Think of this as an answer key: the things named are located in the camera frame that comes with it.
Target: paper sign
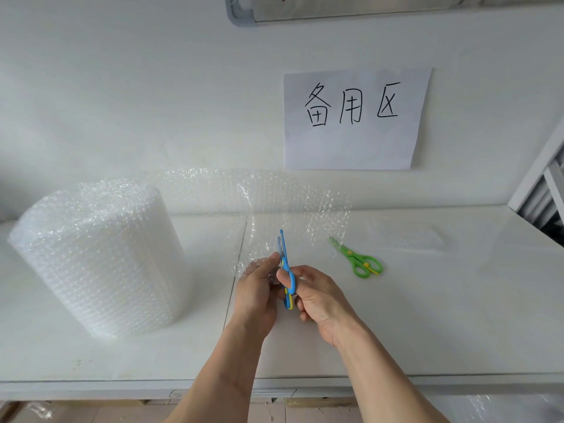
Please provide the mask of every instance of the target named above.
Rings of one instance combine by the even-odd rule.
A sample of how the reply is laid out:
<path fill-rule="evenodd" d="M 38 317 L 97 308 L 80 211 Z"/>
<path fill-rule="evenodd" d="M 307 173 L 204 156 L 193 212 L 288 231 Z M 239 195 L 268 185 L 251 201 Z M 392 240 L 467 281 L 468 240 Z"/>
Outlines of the paper sign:
<path fill-rule="evenodd" d="M 409 169 L 431 68 L 284 76 L 289 169 Z"/>

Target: person's right arm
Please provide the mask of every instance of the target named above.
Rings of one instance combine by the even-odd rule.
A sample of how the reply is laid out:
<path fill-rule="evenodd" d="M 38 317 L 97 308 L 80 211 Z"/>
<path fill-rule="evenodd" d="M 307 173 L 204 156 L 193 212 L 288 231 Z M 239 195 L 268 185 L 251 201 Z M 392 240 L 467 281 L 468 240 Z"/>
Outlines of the person's right arm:
<path fill-rule="evenodd" d="M 448 423 L 359 319 L 333 279 L 309 266 L 292 267 L 292 272 L 301 277 L 296 279 L 300 318 L 313 319 L 323 339 L 341 354 L 365 423 Z M 277 277 L 290 286 L 285 270 Z"/>

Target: person's left arm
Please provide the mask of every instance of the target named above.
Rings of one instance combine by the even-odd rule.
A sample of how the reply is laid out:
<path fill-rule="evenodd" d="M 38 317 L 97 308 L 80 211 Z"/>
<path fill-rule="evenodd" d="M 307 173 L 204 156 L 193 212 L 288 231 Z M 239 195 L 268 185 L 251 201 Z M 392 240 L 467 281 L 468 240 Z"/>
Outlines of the person's left arm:
<path fill-rule="evenodd" d="M 268 276 L 279 262 L 276 252 L 245 270 L 231 320 L 188 394 L 164 423 L 247 422 L 262 342 L 276 321 L 278 298 Z"/>

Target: person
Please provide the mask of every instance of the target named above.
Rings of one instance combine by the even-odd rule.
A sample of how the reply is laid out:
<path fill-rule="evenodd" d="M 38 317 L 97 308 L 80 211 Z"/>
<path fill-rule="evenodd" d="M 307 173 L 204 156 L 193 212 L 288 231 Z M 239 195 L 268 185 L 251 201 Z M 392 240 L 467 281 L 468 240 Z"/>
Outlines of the person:
<path fill-rule="evenodd" d="M 269 275 L 274 272 L 282 285 L 290 285 L 279 262 L 279 253 L 273 253 L 254 271 L 254 267 L 245 271 L 237 284 L 231 320 L 165 423 L 247 422 L 261 347 L 276 321 L 276 301 L 284 297 L 281 288 L 269 283 Z M 300 318 L 313 320 L 323 340 L 339 351 L 364 423 L 448 423 L 356 315 L 333 279 L 309 266 L 291 270 Z"/>

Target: person's left hand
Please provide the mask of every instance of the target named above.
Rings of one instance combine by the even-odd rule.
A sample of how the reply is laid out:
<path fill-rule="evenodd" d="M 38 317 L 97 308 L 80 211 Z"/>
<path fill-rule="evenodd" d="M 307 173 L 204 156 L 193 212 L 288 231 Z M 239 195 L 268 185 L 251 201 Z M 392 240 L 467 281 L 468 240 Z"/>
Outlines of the person's left hand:
<path fill-rule="evenodd" d="M 237 283 L 235 310 L 231 320 L 257 329 L 263 339 L 276 321 L 276 301 L 280 287 L 273 286 L 272 280 L 276 279 L 279 264 L 278 252 L 274 252 L 269 258 L 253 261 Z"/>

